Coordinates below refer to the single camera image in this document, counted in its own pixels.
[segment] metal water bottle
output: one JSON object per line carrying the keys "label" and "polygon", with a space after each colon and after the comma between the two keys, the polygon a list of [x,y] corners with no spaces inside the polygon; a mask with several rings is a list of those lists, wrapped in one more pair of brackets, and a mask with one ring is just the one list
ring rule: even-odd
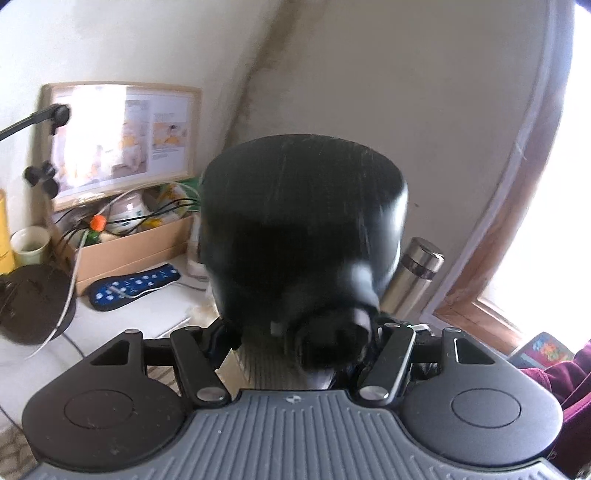
{"label": "metal water bottle", "polygon": [[443,253],[435,245],[414,237],[398,263],[380,309],[397,320],[407,320],[444,260]]}

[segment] wooden picture frame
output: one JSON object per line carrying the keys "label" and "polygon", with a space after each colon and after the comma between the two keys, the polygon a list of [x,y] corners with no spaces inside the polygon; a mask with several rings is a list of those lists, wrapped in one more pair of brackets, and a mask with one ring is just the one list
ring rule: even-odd
{"label": "wooden picture frame", "polygon": [[44,85],[43,107],[71,109],[55,136],[42,126],[41,158],[60,185],[53,210],[193,177],[201,101],[199,88],[158,83]]}

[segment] red cloth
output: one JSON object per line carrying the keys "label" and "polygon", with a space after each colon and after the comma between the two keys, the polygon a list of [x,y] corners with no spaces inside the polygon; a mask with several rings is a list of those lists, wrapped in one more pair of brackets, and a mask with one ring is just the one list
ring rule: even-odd
{"label": "red cloth", "polygon": [[565,475],[574,478],[591,460],[591,340],[572,361],[546,370],[522,371],[550,390],[562,406],[562,430],[548,458]]}

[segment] screw head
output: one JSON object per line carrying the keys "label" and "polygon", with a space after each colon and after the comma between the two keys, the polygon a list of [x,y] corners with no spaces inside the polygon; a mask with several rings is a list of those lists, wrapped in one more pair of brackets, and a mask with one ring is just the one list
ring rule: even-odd
{"label": "screw head", "polygon": [[388,390],[378,385],[366,385],[359,390],[359,396],[368,401],[385,400],[388,395],[390,395]]}
{"label": "screw head", "polygon": [[208,403],[217,403],[226,399],[226,392],[220,387],[203,387],[197,392],[197,398]]}

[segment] white cable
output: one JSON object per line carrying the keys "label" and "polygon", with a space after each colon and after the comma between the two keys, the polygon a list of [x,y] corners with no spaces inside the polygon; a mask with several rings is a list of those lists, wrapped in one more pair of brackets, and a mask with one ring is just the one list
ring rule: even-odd
{"label": "white cable", "polygon": [[82,248],[84,247],[84,243],[86,242],[86,237],[88,236],[88,233],[89,233],[89,230],[86,230],[84,232],[84,235],[82,235],[82,240],[80,240],[80,245],[78,246],[78,252],[76,253],[76,260],[74,262],[74,270],[72,271],[72,279],[70,280],[70,288],[68,289],[68,295],[66,297],[66,304],[64,305],[64,308],[61,311],[60,318],[57,321],[55,328],[47,336],[45,341],[41,345],[39,345],[37,350],[35,350],[33,353],[26,356],[25,358],[20,358],[16,361],[2,362],[2,363],[0,363],[0,366],[5,367],[7,365],[16,365],[16,364],[20,364],[21,362],[24,362],[25,360],[29,360],[30,358],[32,358],[36,354],[38,354],[41,351],[41,349],[43,347],[45,347],[49,342],[51,342],[53,336],[56,334],[56,332],[60,328],[61,324],[64,322],[64,319],[66,318],[66,313],[68,311],[68,308],[70,307],[70,302],[72,301],[72,296],[74,295],[74,287],[76,286],[76,276],[78,275],[78,268],[80,267],[80,257],[82,256]]}
{"label": "white cable", "polygon": [[113,204],[114,204],[114,203],[115,203],[117,200],[119,200],[119,199],[122,199],[122,198],[123,198],[125,195],[128,195],[128,194],[130,194],[131,192],[135,192],[136,190],[139,190],[140,188],[141,188],[141,187],[135,187],[135,188],[133,188],[133,189],[126,190],[126,191],[125,191],[125,192],[123,192],[121,195],[117,195],[117,197],[115,197],[114,199],[112,199],[112,200],[109,200],[109,202],[108,202],[108,203],[107,203],[107,204],[106,204],[106,205],[105,205],[103,208],[101,208],[101,209],[99,210],[99,213],[97,213],[97,215],[102,215],[102,214],[105,212],[105,210],[106,210],[107,208],[109,208],[111,205],[113,205]]}
{"label": "white cable", "polygon": [[174,285],[174,283],[177,281],[178,280],[173,280],[172,282],[167,283],[166,285],[162,285],[161,287],[149,288],[148,290],[144,290],[144,291],[138,293],[137,295],[129,295],[129,294],[125,293],[124,291],[118,289],[117,287],[114,287],[113,285],[108,287],[108,289],[113,290],[117,295],[121,295],[122,297],[125,297],[126,299],[135,300],[135,299],[140,298],[143,295],[146,295],[147,293],[150,293],[151,291],[161,290],[162,288],[168,287],[169,285]]}

